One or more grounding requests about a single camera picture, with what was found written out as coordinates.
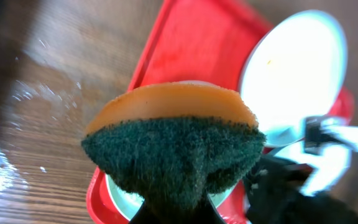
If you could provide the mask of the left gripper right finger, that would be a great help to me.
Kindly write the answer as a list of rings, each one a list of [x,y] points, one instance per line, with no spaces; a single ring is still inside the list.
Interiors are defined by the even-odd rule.
[[[208,194],[203,194],[194,211],[195,224],[226,224]]]

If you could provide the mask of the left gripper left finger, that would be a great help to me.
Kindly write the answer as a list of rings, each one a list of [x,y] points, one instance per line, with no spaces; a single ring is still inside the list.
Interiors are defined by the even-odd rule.
[[[129,224],[165,224],[166,218],[161,206],[145,200]]]

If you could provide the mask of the green and orange sponge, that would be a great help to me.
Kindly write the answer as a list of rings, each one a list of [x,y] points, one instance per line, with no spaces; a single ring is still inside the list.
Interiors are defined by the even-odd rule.
[[[153,207],[186,211],[203,194],[235,185],[260,159],[265,140],[237,92],[163,83],[110,101],[81,146],[123,191]]]

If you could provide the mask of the light blue top plate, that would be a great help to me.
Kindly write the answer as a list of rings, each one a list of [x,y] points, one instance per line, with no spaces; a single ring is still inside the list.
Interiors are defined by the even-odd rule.
[[[347,69],[340,23],[320,10],[298,12],[274,27],[248,57],[239,93],[256,115],[265,146],[282,147],[305,135],[305,119],[333,107]]]

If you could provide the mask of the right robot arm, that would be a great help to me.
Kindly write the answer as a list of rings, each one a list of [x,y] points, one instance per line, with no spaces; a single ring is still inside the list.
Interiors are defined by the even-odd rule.
[[[358,224],[358,214],[325,192],[313,196],[298,187],[311,174],[306,164],[263,155],[243,178],[253,224]]]

